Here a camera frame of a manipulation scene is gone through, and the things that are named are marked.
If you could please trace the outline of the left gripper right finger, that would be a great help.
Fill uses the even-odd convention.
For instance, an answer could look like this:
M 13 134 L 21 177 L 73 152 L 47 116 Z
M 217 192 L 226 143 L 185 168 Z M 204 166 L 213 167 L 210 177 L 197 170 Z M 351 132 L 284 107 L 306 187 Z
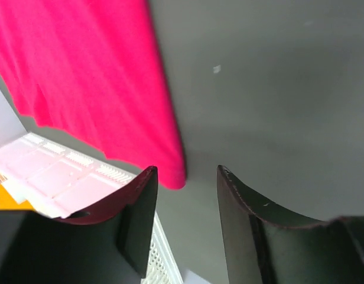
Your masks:
M 221 165 L 217 198 L 230 283 L 364 283 L 364 216 L 306 217 Z

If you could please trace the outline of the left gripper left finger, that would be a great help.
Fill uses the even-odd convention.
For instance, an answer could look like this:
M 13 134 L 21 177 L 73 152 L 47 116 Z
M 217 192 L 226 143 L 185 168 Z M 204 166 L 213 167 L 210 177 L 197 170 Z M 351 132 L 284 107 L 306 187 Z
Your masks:
M 140 283 L 147 274 L 158 170 L 66 219 L 0 211 L 0 283 Z

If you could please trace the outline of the red t shirt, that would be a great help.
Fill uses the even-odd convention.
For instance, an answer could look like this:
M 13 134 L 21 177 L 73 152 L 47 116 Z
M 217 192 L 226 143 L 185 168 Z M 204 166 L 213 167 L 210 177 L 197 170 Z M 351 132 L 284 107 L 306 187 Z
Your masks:
M 0 75 L 38 126 L 186 184 L 147 1 L 0 1 Z

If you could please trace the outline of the white file organizer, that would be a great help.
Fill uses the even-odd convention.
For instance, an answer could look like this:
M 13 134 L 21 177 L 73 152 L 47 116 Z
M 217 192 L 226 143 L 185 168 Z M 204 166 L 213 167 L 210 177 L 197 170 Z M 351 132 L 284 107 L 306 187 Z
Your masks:
M 28 133 L 0 146 L 4 188 L 50 219 L 66 219 L 113 194 L 138 175 Z M 140 283 L 181 283 L 180 270 L 155 211 L 146 277 Z

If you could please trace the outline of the orange plastic folder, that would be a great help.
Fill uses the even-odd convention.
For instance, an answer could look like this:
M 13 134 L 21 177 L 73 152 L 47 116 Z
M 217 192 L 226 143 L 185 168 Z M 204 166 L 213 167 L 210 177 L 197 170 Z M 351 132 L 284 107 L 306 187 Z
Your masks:
M 16 201 L 4 188 L 6 177 L 0 173 L 0 211 L 35 211 L 26 200 Z

